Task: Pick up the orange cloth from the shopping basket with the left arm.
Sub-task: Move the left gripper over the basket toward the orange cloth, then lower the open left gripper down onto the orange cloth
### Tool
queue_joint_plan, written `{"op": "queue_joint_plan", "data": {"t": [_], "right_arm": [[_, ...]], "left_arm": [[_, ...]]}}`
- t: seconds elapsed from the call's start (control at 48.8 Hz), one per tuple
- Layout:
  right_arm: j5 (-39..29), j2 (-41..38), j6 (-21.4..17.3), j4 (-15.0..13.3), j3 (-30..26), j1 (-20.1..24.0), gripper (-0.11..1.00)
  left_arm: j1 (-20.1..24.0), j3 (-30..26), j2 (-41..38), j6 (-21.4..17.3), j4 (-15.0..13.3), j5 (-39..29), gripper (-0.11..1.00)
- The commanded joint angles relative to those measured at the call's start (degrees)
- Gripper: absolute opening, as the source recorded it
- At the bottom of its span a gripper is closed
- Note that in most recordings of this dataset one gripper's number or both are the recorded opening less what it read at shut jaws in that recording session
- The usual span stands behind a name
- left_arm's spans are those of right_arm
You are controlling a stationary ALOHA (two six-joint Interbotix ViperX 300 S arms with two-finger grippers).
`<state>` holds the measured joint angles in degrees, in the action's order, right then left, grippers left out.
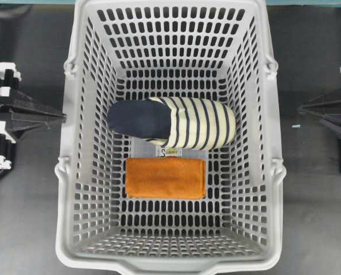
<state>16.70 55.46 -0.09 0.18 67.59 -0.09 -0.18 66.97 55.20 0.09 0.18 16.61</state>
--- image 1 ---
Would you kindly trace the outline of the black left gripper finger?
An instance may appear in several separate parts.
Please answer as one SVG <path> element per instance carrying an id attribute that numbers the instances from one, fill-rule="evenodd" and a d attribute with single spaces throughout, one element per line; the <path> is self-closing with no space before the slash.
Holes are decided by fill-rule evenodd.
<path id="1" fill-rule="evenodd" d="M 48 115 L 55 117 L 66 117 L 60 110 L 39 102 L 38 100 L 11 87 L 4 87 L 4 106 L 28 113 Z"/>
<path id="2" fill-rule="evenodd" d="M 53 115 L 41 113 L 4 113 L 4 132 L 5 135 L 18 136 L 31 129 L 46 128 L 51 129 L 57 125 L 61 125 L 66 121 L 66 115 Z"/>

